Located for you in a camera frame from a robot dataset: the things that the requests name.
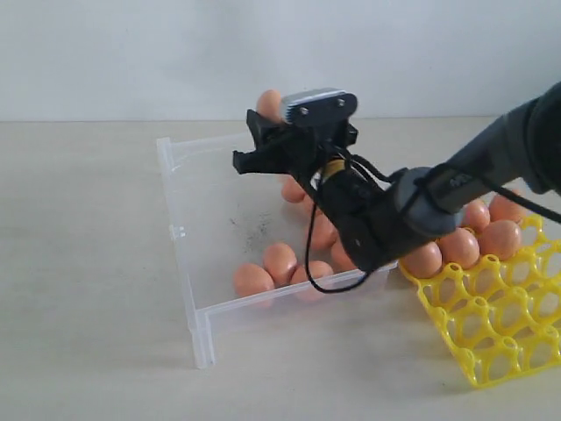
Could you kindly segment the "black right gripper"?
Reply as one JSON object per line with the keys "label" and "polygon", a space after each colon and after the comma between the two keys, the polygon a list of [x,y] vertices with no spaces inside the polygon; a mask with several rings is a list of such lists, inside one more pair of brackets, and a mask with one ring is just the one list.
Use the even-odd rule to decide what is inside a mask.
{"label": "black right gripper", "polygon": [[358,195],[359,173],[348,150],[358,131],[348,120],[301,128],[248,109],[245,122],[255,150],[232,152],[232,166],[240,175],[290,175],[312,197]]}

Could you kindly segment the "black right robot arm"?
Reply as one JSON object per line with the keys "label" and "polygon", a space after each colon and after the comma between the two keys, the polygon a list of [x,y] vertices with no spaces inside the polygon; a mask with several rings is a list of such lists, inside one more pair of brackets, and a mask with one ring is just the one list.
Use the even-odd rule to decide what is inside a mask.
{"label": "black right robot arm", "polygon": [[255,148],[235,152],[233,165],[240,174],[291,175],[363,272],[453,232],[466,204],[504,194],[515,179],[538,195],[560,190],[558,86],[494,120],[447,161],[387,176],[351,151],[358,105],[351,92],[325,88],[284,97],[273,120],[248,110]]}

